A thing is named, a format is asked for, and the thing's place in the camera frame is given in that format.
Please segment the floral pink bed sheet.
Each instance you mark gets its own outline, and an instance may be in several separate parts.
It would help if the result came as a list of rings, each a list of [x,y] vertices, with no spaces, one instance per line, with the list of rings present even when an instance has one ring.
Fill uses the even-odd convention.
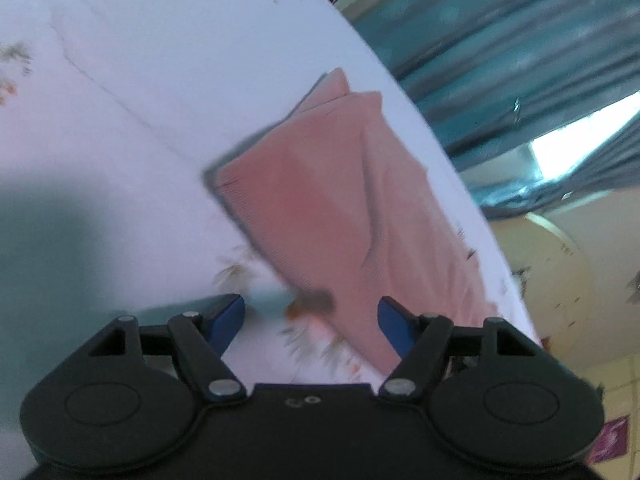
[[[245,385],[380,375],[291,293],[204,174],[344,70],[381,93],[480,258],[498,315],[535,329],[495,237],[413,102],[329,0],[1,0],[1,474],[35,467],[26,393],[119,315],[162,324],[221,292],[248,304],[224,360]]]

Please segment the pink knit sweater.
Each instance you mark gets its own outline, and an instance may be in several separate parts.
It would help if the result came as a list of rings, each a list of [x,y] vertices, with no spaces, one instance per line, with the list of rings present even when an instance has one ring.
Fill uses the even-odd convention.
[[[378,328],[381,298],[462,326],[497,311],[381,96],[352,91],[342,70],[207,183],[303,305],[382,373],[398,355]]]

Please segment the bright window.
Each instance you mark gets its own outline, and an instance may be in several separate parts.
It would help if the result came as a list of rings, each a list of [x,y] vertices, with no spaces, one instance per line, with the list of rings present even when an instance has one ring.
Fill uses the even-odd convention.
[[[639,93],[552,130],[529,143],[542,180],[569,174],[639,114]]]

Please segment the cream wooden headboard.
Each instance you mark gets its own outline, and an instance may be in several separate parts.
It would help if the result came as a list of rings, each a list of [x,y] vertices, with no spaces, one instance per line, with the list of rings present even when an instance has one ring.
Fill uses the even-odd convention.
[[[639,350],[639,313],[607,258],[590,254],[540,214],[490,224],[542,345],[587,368]]]

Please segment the tied blue-grey curtain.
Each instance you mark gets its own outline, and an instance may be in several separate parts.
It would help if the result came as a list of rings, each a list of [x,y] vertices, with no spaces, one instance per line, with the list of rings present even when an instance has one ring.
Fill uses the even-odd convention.
[[[565,196],[634,188],[639,185],[639,115],[589,154],[565,176],[549,180],[512,180],[473,188],[474,202],[491,221],[529,214]]]

